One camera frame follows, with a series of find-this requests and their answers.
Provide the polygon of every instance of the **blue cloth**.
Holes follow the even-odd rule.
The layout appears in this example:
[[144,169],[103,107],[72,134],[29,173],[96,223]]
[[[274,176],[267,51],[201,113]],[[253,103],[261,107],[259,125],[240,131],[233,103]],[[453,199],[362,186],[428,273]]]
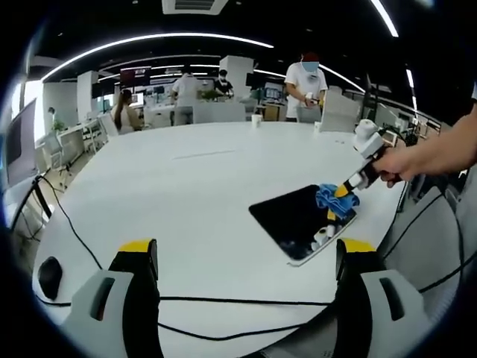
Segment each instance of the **blue cloth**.
[[359,205],[359,198],[352,192],[343,198],[336,198],[338,187],[333,184],[321,184],[316,192],[316,205],[320,209],[329,208],[340,219],[345,219],[353,207]]

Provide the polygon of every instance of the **woman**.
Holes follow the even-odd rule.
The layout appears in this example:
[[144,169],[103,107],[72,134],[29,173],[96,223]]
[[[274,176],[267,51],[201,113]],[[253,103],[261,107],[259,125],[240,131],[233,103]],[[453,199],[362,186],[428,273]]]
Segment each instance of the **woman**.
[[114,124],[118,128],[119,134],[140,131],[142,123],[136,111],[129,107],[133,103],[133,94],[130,90],[124,89],[119,95],[118,104],[114,106],[112,115]]

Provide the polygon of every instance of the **face mask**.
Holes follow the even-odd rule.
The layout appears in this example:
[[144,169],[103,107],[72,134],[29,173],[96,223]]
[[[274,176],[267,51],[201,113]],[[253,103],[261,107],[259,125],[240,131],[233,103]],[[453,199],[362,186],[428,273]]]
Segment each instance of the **face mask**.
[[318,69],[318,66],[320,65],[319,62],[302,62],[301,66],[305,69],[307,72],[315,72]]

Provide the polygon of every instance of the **ceiling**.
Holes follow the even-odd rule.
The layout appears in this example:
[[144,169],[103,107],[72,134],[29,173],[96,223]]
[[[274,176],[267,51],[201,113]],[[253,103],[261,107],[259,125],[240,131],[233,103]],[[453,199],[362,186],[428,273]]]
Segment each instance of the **ceiling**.
[[[424,7],[422,2],[435,4]],[[372,82],[391,89],[387,97],[409,106],[412,93],[405,70],[411,69],[419,110],[452,124],[469,106],[475,65],[471,55],[477,46],[472,16],[477,9],[471,8],[472,2],[381,0],[399,32],[399,38],[393,38],[370,0],[229,0],[218,16],[164,15],[160,0],[63,1],[52,9],[41,31],[37,54],[67,60],[105,43],[166,32],[224,34],[274,46],[199,37],[144,40],[96,52],[49,78],[60,81],[91,69],[176,54],[252,57],[259,69],[285,74],[305,47],[316,51],[322,64],[357,84],[363,85],[368,73]],[[129,66],[218,64],[218,60],[169,58]],[[118,73],[120,68],[108,71]],[[30,77],[41,78],[48,71],[37,66]],[[331,74],[327,80],[343,84]]]

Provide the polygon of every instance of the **floor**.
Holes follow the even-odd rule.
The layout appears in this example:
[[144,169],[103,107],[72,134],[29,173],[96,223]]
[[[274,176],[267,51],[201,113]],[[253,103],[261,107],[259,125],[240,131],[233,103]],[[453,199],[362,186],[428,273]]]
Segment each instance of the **floor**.
[[[72,167],[70,168],[71,176],[66,178],[66,187],[63,187],[60,182],[61,178],[64,177],[65,174],[62,174],[62,177],[58,175],[57,172],[47,172],[45,178],[50,181],[50,183],[55,188],[55,192],[51,190],[51,187],[45,182],[40,181],[40,189],[45,197],[46,202],[51,211],[57,207],[57,199],[55,198],[54,194],[57,195],[58,199],[61,198],[65,189],[67,190],[68,186],[71,182],[75,179],[76,175],[84,168],[84,166],[89,162],[92,158],[92,154],[83,153],[76,161],[73,163]],[[42,227],[48,221],[48,217],[44,214],[41,206],[39,205],[35,194],[30,195],[28,199],[28,203],[30,204],[31,208],[36,211],[37,215],[42,218],[42,222],[44,223]],[[18,253],[19,253],[19,263],[20,266],[29,274],[31,275],[34,266],[35,256],[37,254],[38,245],[41,242],[43,229],[37,229],[37,231],[30,230],[28,227],[28,220],[25,216],[22,216],[21,219],[23,222],[26,222],[26,227],[28,231],[28,235],[20,233],[16,231],[14,233],[13,241],[19,243],[18,244]]]

